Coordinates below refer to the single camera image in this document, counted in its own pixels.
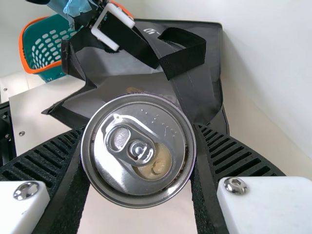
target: black strap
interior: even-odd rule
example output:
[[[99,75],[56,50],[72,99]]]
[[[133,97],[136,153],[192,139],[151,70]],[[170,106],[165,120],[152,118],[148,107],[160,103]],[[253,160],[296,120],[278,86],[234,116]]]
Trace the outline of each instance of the black strap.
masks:
[[[205,62],[206,40],[194,33],[180,28],[167,28],[158,39],[185,47],[159,60],[168,80]]]
[[[98,28],[117,43],[121,49],[124,49],[141,62],[154,69],[159,66],[158,58],[146,40],[110,12],[106,14]]]

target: can rim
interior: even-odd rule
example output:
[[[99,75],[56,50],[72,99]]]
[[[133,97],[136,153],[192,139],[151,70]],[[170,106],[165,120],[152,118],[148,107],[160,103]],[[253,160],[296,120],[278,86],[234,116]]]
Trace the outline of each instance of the can rim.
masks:
[[[122,192],[115,190],[111,185],[109,185],[99,174],[95,163],[92,157],[92,137],[94,133],[98,130],[101,120],[103,119],[103,115],[100,113],[103,112],[104,108],[110,105],[112,102],[115,102],[121,98],[129,97],[129,96],[144,96],[149,97],[150,99],[156,98],[158,101],[167,105],[167,107],[171,108],[171,111],[174,112],[175,117],[179,117],[179,123],[182,125],[183,131],[187,131],[188,134],[185,134],[186,140],[188,143],[188,156],[186,157],[185,165],[183,170],[178,175],[178,177],[164,190],[159,191],[152,195],[145,195],[145,196],[135,196],[135,195],[126,195]],[[90,121],[88,122],[85,131],[82,136],[82,143],[81,143],[81,161],[84,168],[84,171],[90,180],[92,186],[106,199],[109,201],[118,204],[123,207],[128,208],[148,208],[152,206],[159,205],[165,201],[168,201],[176,194],[178,194],[182,188],[188,182],[196,159],[196,141],[195,141],[195,134],[192,128],[191,123],[188,121],[185,114],[173,105],[168,100],[164,99],[163,97],[158,97],[155,95],[150,94],[128,94],[117,97],[106,104],[104,104],[100,109],[96,111],[96,113],[91,117]]]

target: orange basket rim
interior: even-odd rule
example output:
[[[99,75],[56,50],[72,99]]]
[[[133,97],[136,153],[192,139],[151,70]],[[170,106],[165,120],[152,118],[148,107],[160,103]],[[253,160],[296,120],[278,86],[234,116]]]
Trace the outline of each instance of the orange basket rim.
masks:
[[[56,67],[56,66],[60,66],[61,65],[61,61],[56,61],[56,62],[53,62],[51,64],[48,64],[44,67],[41,67],[41,68],[38,68],[38,69],[31,69],[28,65],[28,62],[26,61],[25,59],[25,54],[24,54],[24,47],[23,47],[23,34],[26,30],[26,28],[28,28],[30,25],[40,21],[40,20],[43,20],[45,18],[48,18],[49,16],[44,16],[44,17],[40,17],[40,18],[37,18],[37,19],[34,19],[33,21],[30,21],[28,24],[26,24],[23,29],[21,30],[20,34],[19,34],[19,58],[21,60],[21,63],[22,63],[22,66],[25,70],[25,72],[27,73],[30,73],[30,74],[34,74],[34,73],[39,73],[39,72],[43,72],[43,71],[46,71],[50,68],[53,68],[53,67]]]

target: gray fabric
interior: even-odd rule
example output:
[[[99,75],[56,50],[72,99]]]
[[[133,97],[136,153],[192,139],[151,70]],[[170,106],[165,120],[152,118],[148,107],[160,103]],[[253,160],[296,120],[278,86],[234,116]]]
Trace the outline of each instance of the gray fabric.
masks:
[[[63,106],[77,114],[91,118],[106,102],[123,94],[140,92],[163,96],[177,107],[180,107],[176,95],[163,72],[149,75],[106,77],[97,89],[72,97]]]

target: pull tab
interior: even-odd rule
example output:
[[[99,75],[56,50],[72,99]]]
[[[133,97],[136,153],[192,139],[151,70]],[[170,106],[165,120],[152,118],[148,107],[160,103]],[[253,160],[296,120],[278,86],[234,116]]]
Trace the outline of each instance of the pull tab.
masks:
[[[155,155],[153,141],[128,124],[117,124],[104,136],[110,154],[137,167],[148,164]]]

